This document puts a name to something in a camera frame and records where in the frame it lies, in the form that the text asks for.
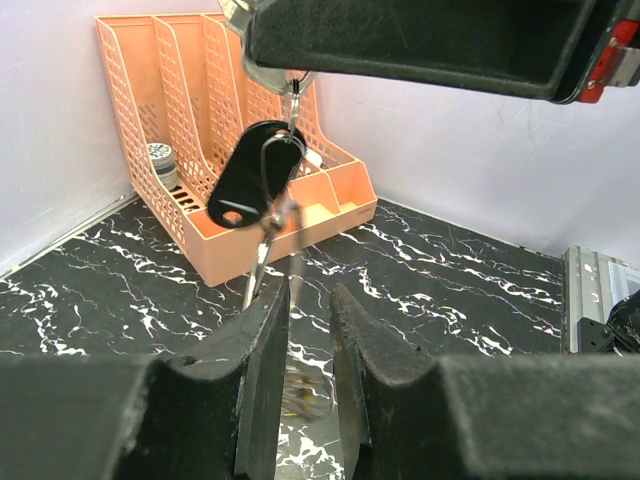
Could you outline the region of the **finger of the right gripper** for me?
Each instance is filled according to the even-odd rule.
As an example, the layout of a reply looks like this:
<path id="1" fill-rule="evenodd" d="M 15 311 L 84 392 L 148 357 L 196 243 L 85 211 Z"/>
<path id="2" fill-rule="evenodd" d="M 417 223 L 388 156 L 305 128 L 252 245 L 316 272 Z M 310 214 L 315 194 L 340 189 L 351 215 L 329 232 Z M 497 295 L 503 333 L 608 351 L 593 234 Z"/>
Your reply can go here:
<path id="1" fill-rule="evenodd" d="M 549 100 L 589 1 L 271 1 L 259 24 L 287 70 Z"/>

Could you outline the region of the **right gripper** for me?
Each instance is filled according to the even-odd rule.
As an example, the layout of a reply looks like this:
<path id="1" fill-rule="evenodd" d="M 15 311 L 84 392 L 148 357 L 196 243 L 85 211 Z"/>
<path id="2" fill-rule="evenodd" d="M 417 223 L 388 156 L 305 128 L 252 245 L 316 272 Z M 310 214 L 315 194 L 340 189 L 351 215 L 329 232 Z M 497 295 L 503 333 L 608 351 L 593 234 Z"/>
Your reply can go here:
<path id="1" fill-rule="evenodd" d="M 564 102 L 595 104 L 611 88 L 639 84 L 639 3 L 589 1 L 564 71 Z"/>

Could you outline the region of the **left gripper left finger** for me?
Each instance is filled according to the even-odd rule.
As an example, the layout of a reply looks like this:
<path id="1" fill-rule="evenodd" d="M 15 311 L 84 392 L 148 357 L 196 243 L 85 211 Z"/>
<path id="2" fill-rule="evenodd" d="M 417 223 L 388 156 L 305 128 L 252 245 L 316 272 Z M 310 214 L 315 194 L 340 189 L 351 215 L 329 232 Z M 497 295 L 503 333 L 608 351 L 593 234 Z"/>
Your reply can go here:
<path id="1" fill-rule="evenodd" d="M 290 285 L 168 359 L 3 356 L 5 479 L 271 479 Z"/>

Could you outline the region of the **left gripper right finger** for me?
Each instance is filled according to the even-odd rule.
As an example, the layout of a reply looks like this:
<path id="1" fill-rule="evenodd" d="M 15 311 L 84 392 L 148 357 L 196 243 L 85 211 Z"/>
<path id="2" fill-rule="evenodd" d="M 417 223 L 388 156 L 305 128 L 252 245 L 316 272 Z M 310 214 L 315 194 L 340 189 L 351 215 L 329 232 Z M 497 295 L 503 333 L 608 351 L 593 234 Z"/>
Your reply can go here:
<path id="1" fill-rule="evenodd" d="M 343 285 L 330 331 L 349 479 L 635 479 L 635 355 L 432 357 Z"/>

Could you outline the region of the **black key tag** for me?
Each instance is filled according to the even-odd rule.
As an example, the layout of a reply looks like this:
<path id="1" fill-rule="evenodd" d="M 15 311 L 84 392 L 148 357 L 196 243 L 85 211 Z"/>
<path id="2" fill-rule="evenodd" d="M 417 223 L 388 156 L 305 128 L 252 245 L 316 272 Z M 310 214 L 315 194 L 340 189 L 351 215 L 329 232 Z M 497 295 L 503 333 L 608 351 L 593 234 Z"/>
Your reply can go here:
<path id="1" fill-rule="evenodd" d="M 207 203 L 211 221 L 226 229 L 259 223 L 284 193 L 307 150 L 304 134 L 285 121 L 265 120 L 240 136 Z"/>

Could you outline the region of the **large metal keyring with clips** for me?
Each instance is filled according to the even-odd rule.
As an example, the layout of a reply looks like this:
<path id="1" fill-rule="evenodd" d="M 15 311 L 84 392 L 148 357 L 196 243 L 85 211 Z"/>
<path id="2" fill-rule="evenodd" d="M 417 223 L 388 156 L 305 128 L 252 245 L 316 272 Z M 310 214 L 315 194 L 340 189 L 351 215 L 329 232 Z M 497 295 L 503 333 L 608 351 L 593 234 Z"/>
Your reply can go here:
<path id="1" fill-rule="evenodd" d="M 265 195 L 266 204 L 268 207 L 272 207 L 274 204 L 274 197 L 271 195 L 271 189 L 266 174 L 266 151 L 269 146 L 276 142 L 284 142 L 286 144 L 294 144 L 300 153 L 300 160 L 304 158 L 306 154 L 306 147 L 299 139 L 294 139 L 296 131 L 296 121 L 299 113 L 300 100 L 301 100 L 301 81 L 306 80 L 310 76 L 309 72 L 306 72 L 301 79 L 292 78 L 289 82 L 291 87 L 291 93 L 288 96 L 291 98 L 289 109 L 289 120 L 287 125 L 287 133 L 277 133 L 268 138 L 260 150 L 260 172 L 263 186 L 263 192 Z M 246 288 L 243 297 L 242 309 L 247 309 L 253 300 L 258 296 L 261 287 L 262 279 L 265 273 L 265 267 L 269 263 L 271 258 L 271 252 L 278 233 L 280 233 L 285 225 L 286 221 L 292 217 L 294 220 L 295 234 L 294 245 L 296 251 L 293 258 L 290 260 L 290 272 L 289 278 L 289 292 L 290 292 L 290 305 L 289 308 L 293 310 L 298 304 L 298 298 L 300 290 L 303 284 L 305 263 L 303 259 L 303 218 L 301 205 L 293 199 L 285 198 L 282 200 L 275 209 L 275 213 L 265 218 L 261 222 L 264 235 L 262 241 L 259 243 L 256 257 L 252 269 L 249 274 L 249 278 L 246 283 Z"/>

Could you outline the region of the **silver key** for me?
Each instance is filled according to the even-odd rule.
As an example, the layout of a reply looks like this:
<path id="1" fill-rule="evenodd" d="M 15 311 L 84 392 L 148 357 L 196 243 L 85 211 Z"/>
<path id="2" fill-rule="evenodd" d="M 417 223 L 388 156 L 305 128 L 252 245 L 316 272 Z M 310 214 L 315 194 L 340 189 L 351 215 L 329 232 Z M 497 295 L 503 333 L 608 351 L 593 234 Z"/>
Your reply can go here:
<path id="1" fill-rule="evenodd" d="M 271 1 L 220 0 L 218 2 L 225 24 L 238 35 L 241 42 L 241 65 L 244 72 L 267 90 L 282 96 L 301 94 L 306 76 L 295 77 L 284 68 L 277 67 L 260 57 L 272 53 L 270 32 L 261 29 L 261 14 Z"/>

